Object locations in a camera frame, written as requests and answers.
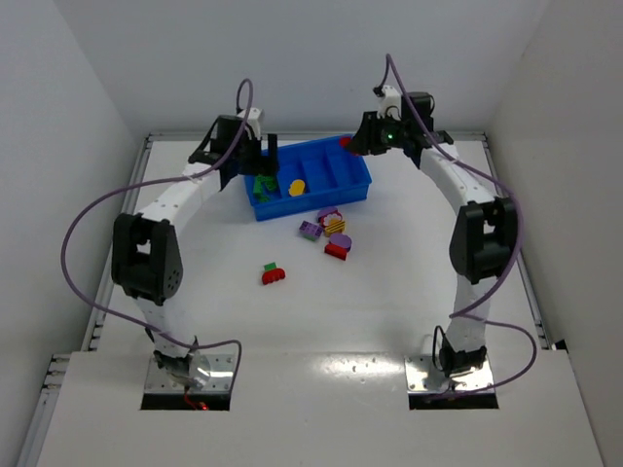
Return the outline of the green rectangular lego brick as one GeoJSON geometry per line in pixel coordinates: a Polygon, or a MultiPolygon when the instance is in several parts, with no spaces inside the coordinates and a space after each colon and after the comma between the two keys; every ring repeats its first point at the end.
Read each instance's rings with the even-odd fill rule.
{"type": "Polygon", "coordinates": [[[269,193],[272,193],[277,190],[278,190],[278,183],[274,176],[257,175],[254,177],[254,181],[253,181],[253,193],[254,194],[261,194],[264,191],[268,191],[269,193]]]}

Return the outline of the yellow rounded lego block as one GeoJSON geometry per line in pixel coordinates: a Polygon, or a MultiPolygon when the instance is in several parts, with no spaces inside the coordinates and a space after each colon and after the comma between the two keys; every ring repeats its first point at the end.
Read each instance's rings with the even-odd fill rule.
{"type": "Polygon", "coordinates": [[[303,179],[295,179],[288,188],[288,195],[292,198],[300,197],[306,193],[306,182],[303,179]]]}

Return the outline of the purple lego brick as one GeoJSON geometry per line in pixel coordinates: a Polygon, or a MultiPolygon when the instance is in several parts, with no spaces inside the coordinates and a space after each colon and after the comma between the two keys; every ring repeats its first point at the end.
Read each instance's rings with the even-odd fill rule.
{"type": "Polygon", "coordinates": [[[323,229],[308,221],[303,221],[299,227],[299,235],[310,241],[318,241],[323,235],[323,229]]]}

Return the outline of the red scalloped lego block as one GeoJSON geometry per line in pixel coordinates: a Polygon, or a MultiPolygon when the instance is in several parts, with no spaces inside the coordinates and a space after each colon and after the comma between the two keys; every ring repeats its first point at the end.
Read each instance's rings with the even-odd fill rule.
{"type": "Polygon", "coordinates": [[[266,269],[262,274],[262,283],[268,285],[286,277],[286,272],[282,268],[266,269]]]}

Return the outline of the green half-round lego block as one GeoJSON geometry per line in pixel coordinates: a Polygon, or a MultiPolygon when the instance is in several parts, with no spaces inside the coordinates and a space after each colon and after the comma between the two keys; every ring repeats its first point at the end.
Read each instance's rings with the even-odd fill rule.
{"type": "Polygon", "coordinates": [[[263,203],[263,202],[269,202],[269,201],[271,200],[271,199],[270,199],[267,195],[265,195],[264,193],[255,194],[255,195],[254,195],[254,197],[255,197],[255,199],[256,199],[258,202],[260,202],[260,203],[263,203]]]}

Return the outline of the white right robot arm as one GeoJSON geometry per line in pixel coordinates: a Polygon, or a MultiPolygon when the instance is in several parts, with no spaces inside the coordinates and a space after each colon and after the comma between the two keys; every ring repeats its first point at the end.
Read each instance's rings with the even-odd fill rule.
{"type": "Polygon", "coordinates": [[[433,127],[433,98],[401,94],[383,85],[374,90],[376,111],[364,113],[346,148],[358,156],[399,149],[438,188],[456,214],[449,245],[457,274],[454,312],[441,333],[432,361],[445,376],[483,366],[491,290],[511,262],[518,235],[515,203],[484,186],[458,157],[445,130],[433,127]]]}

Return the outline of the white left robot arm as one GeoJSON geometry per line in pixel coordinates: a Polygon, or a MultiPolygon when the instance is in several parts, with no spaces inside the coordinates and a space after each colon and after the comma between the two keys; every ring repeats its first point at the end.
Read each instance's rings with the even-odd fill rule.
{"type": "Polygon", "coordinates": [[[259,108],[218,117],[188,158],[180,180],[114,223],[112,280],[141,310],[158,367],[187,389],[203,389],[210,370],[176,296],[184,275],[178,237],[236,176],[276,174],[275,135],[269,137],[269,152],[262,152],[263,117],[259,108]]]}

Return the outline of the blue divided plastic bin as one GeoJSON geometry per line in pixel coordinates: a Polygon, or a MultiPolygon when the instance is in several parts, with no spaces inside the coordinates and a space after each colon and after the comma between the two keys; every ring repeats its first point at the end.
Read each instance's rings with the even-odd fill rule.
{"type": "Polygon", "coordinates": [[[264,191],[271,200],[258,202],[253,193],[254,177],[244,178],[244,188],[257,221],[338,206],[367,198],[372,178],[365,160],[342,148],[338,135],[278,148],[278,190],[264,191]],[[295,179],[306,182],[306,193],[292,198],[288,188],[295,179]]]}

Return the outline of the purple cloud lego block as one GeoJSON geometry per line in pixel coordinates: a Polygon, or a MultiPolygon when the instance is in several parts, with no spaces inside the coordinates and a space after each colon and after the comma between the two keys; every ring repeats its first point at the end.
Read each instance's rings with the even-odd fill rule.
{"type": "Polygon", "coordinates": [[[332,222],[340,222],[343,216],[336,206],[327,206],[316,215],[317,223],[321,226],[330,225],[332,222]]]}

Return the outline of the yellow striped lego block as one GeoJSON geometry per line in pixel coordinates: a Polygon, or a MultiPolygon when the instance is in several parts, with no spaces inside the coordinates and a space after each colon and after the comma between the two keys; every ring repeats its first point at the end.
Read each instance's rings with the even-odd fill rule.
{"type": "Polygon", "coordinates": [[[322,223],[324,234],[329,237],[332,234],[341,234],[346,229],[346,222],[343,219],[331,218],[325,219],[322,223]]]}

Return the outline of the purple rounded lego block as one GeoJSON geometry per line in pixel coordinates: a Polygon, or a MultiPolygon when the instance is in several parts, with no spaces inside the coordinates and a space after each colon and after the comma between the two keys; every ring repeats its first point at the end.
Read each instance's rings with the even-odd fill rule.
{"type": "Polygon", "coordinates": [[[329,243],[343,248],[347,251],[349,251],[352,246],[351,238],[345,233],[332,233],[329,236],[329,243]]]}

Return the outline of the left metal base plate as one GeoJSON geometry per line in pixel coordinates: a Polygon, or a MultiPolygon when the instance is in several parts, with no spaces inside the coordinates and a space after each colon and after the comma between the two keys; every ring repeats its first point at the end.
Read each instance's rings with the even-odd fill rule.
{"type": "Polygon", "coordinates": [[[144,393],[183,395],[186,390],[198,395],[228,394],[236,363],[234,354],[188,355],[185,359],[154,356],[148,365],[144,393]]]}

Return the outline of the metal base plate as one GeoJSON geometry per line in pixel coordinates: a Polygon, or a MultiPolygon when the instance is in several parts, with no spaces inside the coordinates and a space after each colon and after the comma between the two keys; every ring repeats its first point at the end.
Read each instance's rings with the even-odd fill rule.
{"type": "Polygon", "coordinates": [[[234,354],[188,355],[185,359],[154,356],[148,365],[144,393],[183,395],[186,390],[198,395],[228,394],[236,363],[234,354]]]}
{"type": "Polygon", "coordinates": [[[462,373],[446,377],[434,367],[430,354],[407,356],[404,360],[407,391],[410,395],[495,393],[490,359],[481,368],[471,367],[462,373]]]}

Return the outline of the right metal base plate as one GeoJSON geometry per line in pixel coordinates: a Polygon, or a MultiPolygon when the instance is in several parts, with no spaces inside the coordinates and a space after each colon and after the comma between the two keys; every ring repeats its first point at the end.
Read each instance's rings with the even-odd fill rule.
{"type": "Polygon", "coordinates": [[[446,377],[434,367],[430,354],[407,356],[404,360],[407,391],[410,395],[495,393],[490,359],[481,368],[471,367],[462,373],[446,377]]]}

